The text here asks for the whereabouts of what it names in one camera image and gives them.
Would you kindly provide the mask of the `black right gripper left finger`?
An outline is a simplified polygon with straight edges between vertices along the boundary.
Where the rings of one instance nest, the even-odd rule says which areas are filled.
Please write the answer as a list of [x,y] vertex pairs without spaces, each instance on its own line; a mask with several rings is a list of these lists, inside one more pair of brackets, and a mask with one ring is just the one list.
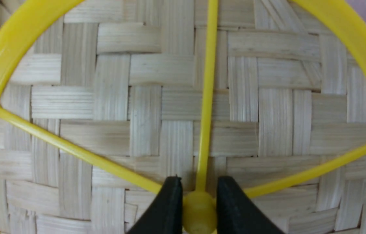
[[181,234],[183,232],[181,178],[169,176],[159,193],[128,234]]

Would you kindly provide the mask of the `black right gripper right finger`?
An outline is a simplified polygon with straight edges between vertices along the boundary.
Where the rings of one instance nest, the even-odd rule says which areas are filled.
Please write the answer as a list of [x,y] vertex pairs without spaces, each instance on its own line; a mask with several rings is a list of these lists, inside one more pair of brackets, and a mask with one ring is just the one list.
[[218,234],[283,234],[243,192],[233,177],[221,176],[217,184]]

